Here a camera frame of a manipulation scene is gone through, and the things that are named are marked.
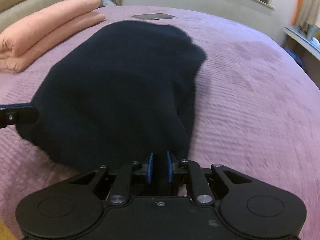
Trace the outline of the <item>black hoodie with white stripes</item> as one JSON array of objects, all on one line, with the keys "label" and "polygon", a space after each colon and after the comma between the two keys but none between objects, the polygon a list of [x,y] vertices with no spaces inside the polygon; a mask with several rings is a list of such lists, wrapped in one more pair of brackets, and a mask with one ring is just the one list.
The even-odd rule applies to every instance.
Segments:
[{"label": "black hoodie with white stripes", "polygon": [[57,163],[85,172],[150,154],[188,156],[195,77],[206,54],[171,25],[120,21],[52,66],[18,134]]}]

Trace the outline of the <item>folded pink blanket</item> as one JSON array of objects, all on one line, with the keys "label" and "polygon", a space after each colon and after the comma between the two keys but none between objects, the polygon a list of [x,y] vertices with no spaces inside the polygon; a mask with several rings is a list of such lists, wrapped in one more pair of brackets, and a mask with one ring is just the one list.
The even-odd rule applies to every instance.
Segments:
[{"label": "folded pink blanket", "polygon": [[22,72],[72,35],[105,19],[101,0],[64,0],[34,12],[1,32],[1,71]]}]

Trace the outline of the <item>white bag beside bed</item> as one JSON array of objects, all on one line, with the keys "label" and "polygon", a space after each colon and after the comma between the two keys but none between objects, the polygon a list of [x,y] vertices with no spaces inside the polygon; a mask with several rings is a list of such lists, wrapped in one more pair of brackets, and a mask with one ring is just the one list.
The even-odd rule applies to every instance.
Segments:
[{"label": "white bag beside bed", "polygon": [[102,0],[102,5],[106,6],[117,6],[117,3],[112,0]]}]

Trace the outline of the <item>tablet with dark screen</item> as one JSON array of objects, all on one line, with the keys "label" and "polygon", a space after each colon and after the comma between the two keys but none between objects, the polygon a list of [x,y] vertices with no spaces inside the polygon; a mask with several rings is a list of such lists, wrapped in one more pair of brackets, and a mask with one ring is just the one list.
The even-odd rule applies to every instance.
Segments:
[{"label": "tablet with dark screen", "polygon": [[132,17],[139,19],[139,20],[143,20],[143,21],[176,19],[177,18],[177,16],[168,15],[168,14],[164,14],[164,13],[140,14],[140,15],[133,15]]}]

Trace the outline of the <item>blue plastic stool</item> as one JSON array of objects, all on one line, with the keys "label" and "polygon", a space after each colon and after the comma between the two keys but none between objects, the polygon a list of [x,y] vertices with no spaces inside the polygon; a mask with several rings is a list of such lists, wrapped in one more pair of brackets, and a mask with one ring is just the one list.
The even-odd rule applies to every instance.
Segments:
[{"label": "blue plastic stool", "polygon": [[292,59],[300,66],[300,68],[305,70],[305,63],[301,57],[299,57],[296,53],[294,53],[293,51],[291,51],[287,48],[284,50],[292,57]]}]

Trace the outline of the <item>light blue desk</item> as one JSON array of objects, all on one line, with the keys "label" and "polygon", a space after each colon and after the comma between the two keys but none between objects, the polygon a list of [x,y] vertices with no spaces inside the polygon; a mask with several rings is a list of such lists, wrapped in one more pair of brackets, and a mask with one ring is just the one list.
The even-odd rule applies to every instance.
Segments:
[{"label": "light blue desk", "polygon": [[284,32],[288,37],[291,37],[305,50],[307,50],[311,55],[313,55],[313,57],[315,57],[318,61],[320,60],[319,46],[316,46],[312,41],[309,41],[305,36],[300,34],[297,28],[293,26],[285,26]]}]

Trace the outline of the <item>right beige orange curtain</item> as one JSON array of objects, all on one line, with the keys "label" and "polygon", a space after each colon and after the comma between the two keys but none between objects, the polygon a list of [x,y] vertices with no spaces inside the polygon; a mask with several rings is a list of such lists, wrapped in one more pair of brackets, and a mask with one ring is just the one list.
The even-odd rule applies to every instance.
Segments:
[{"label": "right beige orange curtain", "polygon": [[297,0],[291,25],[317,25],[319,19],[319,0]]}]

